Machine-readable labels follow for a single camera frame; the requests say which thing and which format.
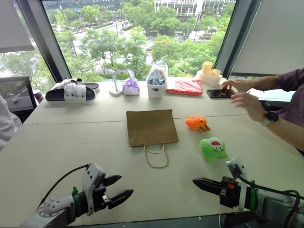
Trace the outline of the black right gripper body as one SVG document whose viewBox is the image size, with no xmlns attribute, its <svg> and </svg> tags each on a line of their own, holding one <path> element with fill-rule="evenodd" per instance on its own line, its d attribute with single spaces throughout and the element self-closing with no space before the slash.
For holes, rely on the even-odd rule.
<svg viewBox="0 0 304 228">
<path fill-rule="evenodd" d="M 239 205 L 240 186 L 238 182 L 224 176 L 221 180 L 220 204 L 229 208 Z"/>
</svg>

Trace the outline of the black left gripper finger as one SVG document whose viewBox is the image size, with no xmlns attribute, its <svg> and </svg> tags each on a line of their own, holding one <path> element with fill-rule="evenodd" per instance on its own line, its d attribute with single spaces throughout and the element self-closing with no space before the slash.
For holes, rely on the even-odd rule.
<svg viewBox="0 0 304 228">
<path fill-rule="evenodd" d="M 122 203 L 124 203 L 133 194 L 133 190 L 124 190 L 118 193 L 116 196 L 110 198 L 108 203 L 108 209 L 113 209 Z"/>
<path fill-rule="evenodd" d="M 118 180 L 121 179 L 121 176 L 120 175 L 111 175 L 111 176 L 108 176 L 108 177 L 105 177 L 104 178 L 104 186 L 105 187 L 108 187 L 114 183 L 116 183 Z"/>
</svg>

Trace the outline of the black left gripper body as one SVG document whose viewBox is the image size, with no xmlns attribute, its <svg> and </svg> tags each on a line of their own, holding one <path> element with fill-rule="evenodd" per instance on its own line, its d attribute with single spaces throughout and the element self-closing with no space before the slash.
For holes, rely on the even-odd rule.
<svg viewBox="0 0 304 228">
<path fill-rule="evenodd" d="M 110 184 L 110 176 L 105 177 L 93 190 L 93 204 L 94 212 L 104 210 L 110 203 L 111 200 L 106 196 L 106 187 Z"/>
</svg>

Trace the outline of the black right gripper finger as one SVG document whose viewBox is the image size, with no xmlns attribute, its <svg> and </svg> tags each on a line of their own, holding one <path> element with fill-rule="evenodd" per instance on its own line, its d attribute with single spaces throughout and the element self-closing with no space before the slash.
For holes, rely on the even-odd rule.
<svg viewBox="0 0 304 228">
<path fill-rule="evenodd" d="M 215 194 L 215 195 L 220 195 L 222 186 L 218 184 L 212 184 L 212 183 L 197 183 L 197 187 L 199 187 L 201 190 L 204 190 L 206 192 Z"/>
<path fill-rule="evenodd" d="M 208 178 L 195 178 L 192 182 L 199 188 L 221 188 L 221 183 Z"/>
</svg>

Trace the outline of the person's left hand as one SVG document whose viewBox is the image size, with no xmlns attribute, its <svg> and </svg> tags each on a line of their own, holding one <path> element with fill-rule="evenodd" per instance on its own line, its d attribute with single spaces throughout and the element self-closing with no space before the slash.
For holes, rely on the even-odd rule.
<svg viewBox="0 0 304 228">
<path fill-rule="evenodd" d="M 249 93 L 236 93 L 231 96 L 231 103 L 236 103 L 236 107 L 242 107 L 246 110 L 248 116 L 255 122 L 262 123 L 267 111 L 263 108 L 259 99 Z"/>
</svg>

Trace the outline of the person's right hand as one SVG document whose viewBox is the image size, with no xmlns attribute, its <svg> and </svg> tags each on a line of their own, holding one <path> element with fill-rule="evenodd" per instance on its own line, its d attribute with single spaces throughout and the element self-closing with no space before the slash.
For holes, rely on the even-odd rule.
<svg viewBox="0 0 304 228">
<path fill-rule="evenodd" d="M 222 89 L 231 89 L 232 87 L 236 88 L 239 93 L 247 92 L 256 85 L 254 80 L 245 80 L 245 79 L 234 79 L 226 80 L 221 86 Z"/>
</svg>

